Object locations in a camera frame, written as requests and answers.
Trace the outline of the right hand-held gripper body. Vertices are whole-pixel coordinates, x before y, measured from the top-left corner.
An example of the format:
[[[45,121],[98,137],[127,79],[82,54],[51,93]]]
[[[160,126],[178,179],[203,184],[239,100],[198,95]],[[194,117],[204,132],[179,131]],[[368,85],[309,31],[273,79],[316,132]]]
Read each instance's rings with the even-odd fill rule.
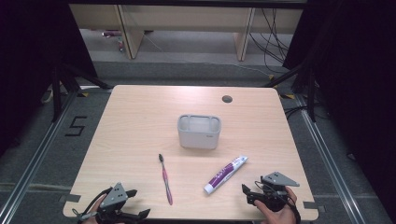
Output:
[[[280,211],[287,203],[290,196],[286,187],[299,187],[300,184],[282,175],[280,172],[273,172],[269,175],[262,175],[258,187],[262,190],[256,199],[264,203],[271,211]]]

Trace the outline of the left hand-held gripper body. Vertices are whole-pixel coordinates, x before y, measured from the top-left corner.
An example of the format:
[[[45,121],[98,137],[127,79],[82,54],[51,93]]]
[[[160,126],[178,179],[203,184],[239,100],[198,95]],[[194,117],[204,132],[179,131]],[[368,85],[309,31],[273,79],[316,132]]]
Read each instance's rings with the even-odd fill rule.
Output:
[[[100,202],[95,217],[98,223],[128,223],[123,216],[121,208],[128,199],[127,193],[121,183],[117,183]]]

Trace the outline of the white purple toothpaste tube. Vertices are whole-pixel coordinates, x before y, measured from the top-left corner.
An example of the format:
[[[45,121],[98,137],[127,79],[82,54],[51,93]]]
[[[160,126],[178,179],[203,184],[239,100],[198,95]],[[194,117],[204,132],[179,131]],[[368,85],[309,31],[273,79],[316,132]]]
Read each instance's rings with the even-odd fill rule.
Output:
[[[239,156],[225,165],[204,186],[204,192],[207,195],[213,193],[217,188],[225,183],[247,160],[247,156]]]

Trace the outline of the pink toothbrush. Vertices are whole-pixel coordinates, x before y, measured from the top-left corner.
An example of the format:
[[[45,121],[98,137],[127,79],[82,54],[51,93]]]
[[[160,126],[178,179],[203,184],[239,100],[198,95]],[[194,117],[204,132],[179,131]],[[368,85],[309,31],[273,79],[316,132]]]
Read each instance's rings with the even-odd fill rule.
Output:
[[[159,161],[160,161],[161,166],[162,166],[162,175],[163,175],[163,182],[164,182],[164,185],[165,185],[165,192],[166,192],[167,201],[168,201],[168,203],[170,205],[173,205],[174,201],[173,201],[172,192],[171,192],[170,186],[169,186],[169,179],[168,179],[168,176],[167,176],[166,168],[165,168],[165,165],[164,165],[164,158],[163,158],[163,155],[161,153],[159,154],[158,157],[159,157]]]

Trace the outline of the grey toothbrush holder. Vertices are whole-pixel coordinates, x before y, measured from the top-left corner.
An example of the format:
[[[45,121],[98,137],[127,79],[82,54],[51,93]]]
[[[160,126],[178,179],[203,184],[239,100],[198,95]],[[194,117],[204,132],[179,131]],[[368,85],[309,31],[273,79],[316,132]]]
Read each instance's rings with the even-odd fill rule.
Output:
[[[216,116],[181,115],[177,131],[182,147],[215,149],[219,143],[221,120]]]

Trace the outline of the person's right hand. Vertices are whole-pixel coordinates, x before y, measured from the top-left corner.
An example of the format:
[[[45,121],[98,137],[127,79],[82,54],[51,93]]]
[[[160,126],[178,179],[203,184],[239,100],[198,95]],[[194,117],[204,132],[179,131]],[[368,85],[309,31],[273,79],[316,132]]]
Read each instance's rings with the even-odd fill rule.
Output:
[[[263,213],[264,220],[260,224],[297,224],[297,218],[292,209],[285,205],[278,212],[273,212],[264,203],[256,200],[254,205]]]

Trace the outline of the person's left hand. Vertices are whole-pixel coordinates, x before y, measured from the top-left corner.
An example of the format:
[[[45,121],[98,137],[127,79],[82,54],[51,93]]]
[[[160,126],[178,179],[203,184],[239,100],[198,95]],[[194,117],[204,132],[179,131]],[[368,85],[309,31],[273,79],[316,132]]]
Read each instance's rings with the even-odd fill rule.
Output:
[[[102,195],[99,199],[97,199],[89,213],[96,212],[98,207],[100,206],[102,200],[105,197],[106,197],[106,194]],[[98,224],[98,222],[96,221],[95,217],[89,217],[87,220],[84,220],[81,224]]]

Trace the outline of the grey tape patch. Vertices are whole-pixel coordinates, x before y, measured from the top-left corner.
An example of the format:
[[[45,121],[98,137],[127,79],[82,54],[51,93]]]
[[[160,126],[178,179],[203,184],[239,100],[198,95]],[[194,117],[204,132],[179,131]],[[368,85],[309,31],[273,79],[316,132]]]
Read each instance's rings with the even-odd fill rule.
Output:
[[[78,203],[80,200],[81,196],[80,195],[75,195],[75,194],[64,194],[59,198],[60,203],[66,203],[66,202],[72,202],[72,203]]]
[[[324,205],[318,205],[315,202],[303,202],[305,209],[317,209],[320,213],[326,213],[326,207]]]

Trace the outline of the black metal stand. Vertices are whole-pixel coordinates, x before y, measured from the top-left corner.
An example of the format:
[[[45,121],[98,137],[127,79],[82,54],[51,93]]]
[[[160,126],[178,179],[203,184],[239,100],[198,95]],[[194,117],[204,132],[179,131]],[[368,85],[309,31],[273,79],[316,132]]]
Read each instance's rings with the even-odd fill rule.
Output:
[[[300,63],[289,70],[289,72],[265,84],[264,88],[273,88],[293,76],[296,76],[291,87],[293,92],[298,93],[301,92],[303,88],[307,88],[307,112],[309,118],[315,122],[315,74],[309,63]]]
[[[64,85],[68,93],[77,93],[81,87],[76,81],[76,77],[82,77],[92,84],[104,90],[112,90],[113,86],[106,84],[98,78],[96,73],[87,73],[74,65],[68,63],[59,63],[51,72],[51,86],[53,96],[53,119],[56,121],[63,112],[61,100],[61,85]]]

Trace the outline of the metal floor rail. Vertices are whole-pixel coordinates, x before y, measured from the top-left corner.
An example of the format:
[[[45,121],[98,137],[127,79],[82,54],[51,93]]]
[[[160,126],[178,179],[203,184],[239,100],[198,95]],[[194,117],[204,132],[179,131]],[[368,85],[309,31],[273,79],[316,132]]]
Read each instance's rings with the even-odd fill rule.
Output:
[[[332,180],[332,183],[336,189],[336,192],[346,209],[346,212],[350,218],[352,224],[367,224],[366,219],[364,218],[362,211],[354,199],[347,183],[341,174],[338,166],[336,165],[335,160],[333,159],[331,152],[320,132],[318,129],[318,125],[309,113],[304,109],[302,111],[302,116],[304,118],[304,122],[307,126],[308,131],[310,132],[318,153],[322,158],[324,165],[329,173],[329,176]]]
[[[46,129],[39,145],[35,149],[35,153],[29,159],[18,181],[8,186],[9,195],[5,202],[0,206],[0,224],[9,224],[14,217],[24,195],[35,177],[37,170],[45,159],[50,149],[50,145],[64,122],[65,114],[68,112],[70,105],[76,99],[77,95],[78,94],[76,92],[71,92],[65,96],[64,103],[61,104],[60,114],[49,124],[49,127]]]

